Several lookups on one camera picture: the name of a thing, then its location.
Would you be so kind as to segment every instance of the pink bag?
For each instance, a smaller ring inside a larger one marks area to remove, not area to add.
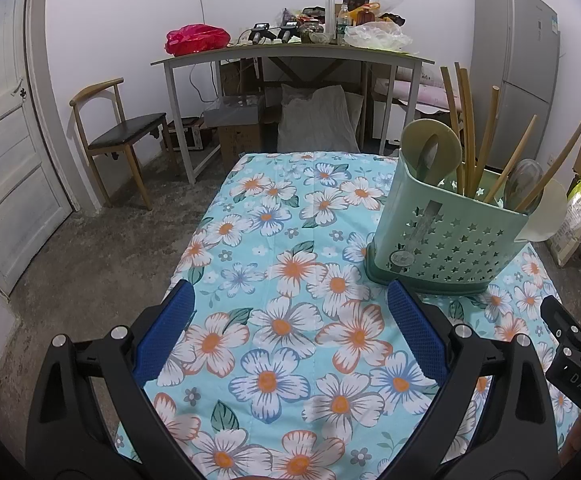
[[[204,50],[224,48],[230,41],[230,34],[223,28],[211,27],[198,23],[186,25],[179,30],[171,30],[166,35],[166,49],[168,54],[183,56]]]

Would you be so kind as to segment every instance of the metal screw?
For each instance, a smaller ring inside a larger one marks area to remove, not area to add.
[[[52,345],[59,348],[60,346],[64,346],[66,343],[66,336],[63,334],[57,334],[53,339],[52,339]]]
[[[110,331],[110,337],[113,339],[124,339],[128,335],[128,329],[125,326],[116,326]]]
[[[515,336],[515,340],[521,346],[528,346],[531,344],[531,338],[529,338],[526,334],[518,334]]]
[[[473,331],[470,326],[461,324],[455,327],[455,333],[462,339],[466,339],[471,337]]]

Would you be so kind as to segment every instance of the green utensil holder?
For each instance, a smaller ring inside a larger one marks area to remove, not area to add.
[[[485,196],[499,177],[484,171]],[[364,267],[369,279],[386,285],[399,277],[424,294],[473,296],[526,245],[515,239],[528,216],[472,200],[454,192],[455,172],[439,186],[413,176],[403,156]],[[495,196],[502,197],[504,186]]]

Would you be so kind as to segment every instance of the refrigerator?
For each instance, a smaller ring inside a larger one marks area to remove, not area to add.
[[[487,164],[503,169],[531,118],[533,133],[520,158],[535,158],[551,113],[557,66],[557,14],[541,0],[475,0],[471,91],[479,152],[491,87],[500,88]]]

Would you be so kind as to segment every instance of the table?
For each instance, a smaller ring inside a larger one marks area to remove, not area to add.
[[[168,87],[168,98],[170,100],[171,112],[173,118],[181,117],[179,110],[179,101],[177,100],[177,89],[175,87],[173,70],[182,67],[196,65],[200,63],[215,63],[215,79],[218,85],[218,91],[221,93],[221,80],[219,78],[219,63],[222,60],[229,59],[261,59],[263,57],[270,58],[277,64],[287,75],[292,79],[293,76],[286,71],[287,67],[279,59],[280,57],[322,57],[331,59],[348,59],[361,61],[363,63],[380,63],[391,67],[391,75],[389,77],[389,88],[386,95],[386,107],[384,111],[384,120],[381,129],[381,142],[379,144],[379,155],[384,154],[384,146],[386,144],[386,136],[389,128],[389,117],[391,116],[391,105],[393,102],[393,86],[395,82],[395,72],[397,67],[401,66],[409,68],[413,71],[410,92],[408,94],[407,114],[404,120],[404,126],[413,120],[415,116],[415,105],[417,104],[417,95],[419,92],[419,83],[422,74],[422,63],[432,63],[429,59],[412,56],[403,52],[389,52],[387,50],[373,50],[369,48],[357,48],[348,45],[326,45],[326,44],[309,44],[309,43],[286,43],[286,44],[262,44],[262,45],[237,45],[217,50],[209,50],[207,52],[198,52],[196,54],[187,54],[179,57],[168,57],[166,59],[155,61],[151,65],[164,65],[164,72],[166,74],[166,86]],[[184,127],[180,121],[174,121],[175,129],[177,131],[177,139],[180,146],[186,146],[186,139],[184,137]],[[186,168],[186,175],[188,182],[195,183],[195,179],[208,165],[211,158],[219,151],[220,146],[217,146],[212,152],[205,157],[196,168],[193,168],[190,162],[190,156],[187,150],[182,150],[182,158],[184,159],[184,167]]]
[[[284,478],[376,480],[421,420],[437,385],[389,313],[387,288],[363,270],[395,164],[338,152],[246,155],[212,201],[171,279],[194,283],[196,314],[144,387],[208,478],[279,478],[270,457],[288,466],[303,446],[323,460],[304,464],[312,475]],[[529,244],[486,294],[423,300],[483,337],[528,334],[546,370],[557,345],[539,304],[550,294],[558,297]],[[466,450],[489,385],[476,384],[448,459]],[[562,443],[578,411],[550,393]],[[116,442],[133,455],[123,428]]]

